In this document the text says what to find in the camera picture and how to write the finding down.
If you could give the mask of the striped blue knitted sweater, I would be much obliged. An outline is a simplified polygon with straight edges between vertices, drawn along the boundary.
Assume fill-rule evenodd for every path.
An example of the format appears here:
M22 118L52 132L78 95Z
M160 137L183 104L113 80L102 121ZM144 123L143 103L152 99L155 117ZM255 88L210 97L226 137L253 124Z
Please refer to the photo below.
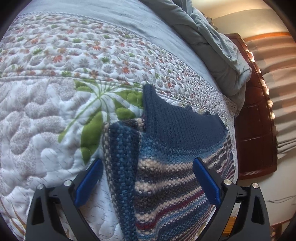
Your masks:
M125 240L194 240L213 205L194 172L201 158L222 178L234 176L232 144L217 114L198 114L143 87L140 118L106 123L103 160Z

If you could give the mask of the dark wooden headboard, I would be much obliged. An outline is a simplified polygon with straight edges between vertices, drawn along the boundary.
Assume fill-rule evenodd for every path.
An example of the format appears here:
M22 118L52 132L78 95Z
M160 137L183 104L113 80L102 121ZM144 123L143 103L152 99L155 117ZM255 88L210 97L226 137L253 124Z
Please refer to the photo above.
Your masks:
M239 34L226 35L252 69L245 103L235 119L238 179L252 179L277 170L276 128L268 88L252 53Z

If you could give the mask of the floral quilted bedspread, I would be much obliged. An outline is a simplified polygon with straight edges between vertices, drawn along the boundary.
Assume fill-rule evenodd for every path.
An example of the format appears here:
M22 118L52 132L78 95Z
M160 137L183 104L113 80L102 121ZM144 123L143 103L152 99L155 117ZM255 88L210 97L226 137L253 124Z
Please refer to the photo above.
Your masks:
M24 240L39 184L102 157L103 123L142 115L142 86L235 136L236 107L202 60L140 1L22 1L1 39L1 216Z

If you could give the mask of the beige curtain behind headboard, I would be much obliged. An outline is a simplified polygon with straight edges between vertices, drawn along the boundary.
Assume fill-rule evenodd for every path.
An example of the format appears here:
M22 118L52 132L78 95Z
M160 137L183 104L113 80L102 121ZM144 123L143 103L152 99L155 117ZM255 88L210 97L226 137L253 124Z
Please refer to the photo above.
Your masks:
M295 153L295 40L284 32L244 39L269 89L277 156Z

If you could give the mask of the grey crumpled duvet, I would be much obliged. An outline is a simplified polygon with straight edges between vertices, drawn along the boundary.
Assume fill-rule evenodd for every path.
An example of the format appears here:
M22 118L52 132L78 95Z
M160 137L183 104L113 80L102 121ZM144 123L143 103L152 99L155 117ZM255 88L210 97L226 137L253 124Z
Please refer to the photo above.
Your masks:
M143 1L172 27L204 62L222 93L237 105L245 103L252 69L238 47L212 27L192 1Z

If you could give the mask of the patterned cloth beside pillow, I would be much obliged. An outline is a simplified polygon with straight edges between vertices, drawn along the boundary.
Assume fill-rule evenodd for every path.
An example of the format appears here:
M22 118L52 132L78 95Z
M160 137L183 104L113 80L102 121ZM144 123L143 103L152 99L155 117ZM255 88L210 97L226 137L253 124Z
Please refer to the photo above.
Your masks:
M213 23L213 19L210 18L209 16L205 15L204 13L202 13L203 16L206 18L207 22L209 23L209 25L211 25L215 30L218 30L218 28L214 25Z

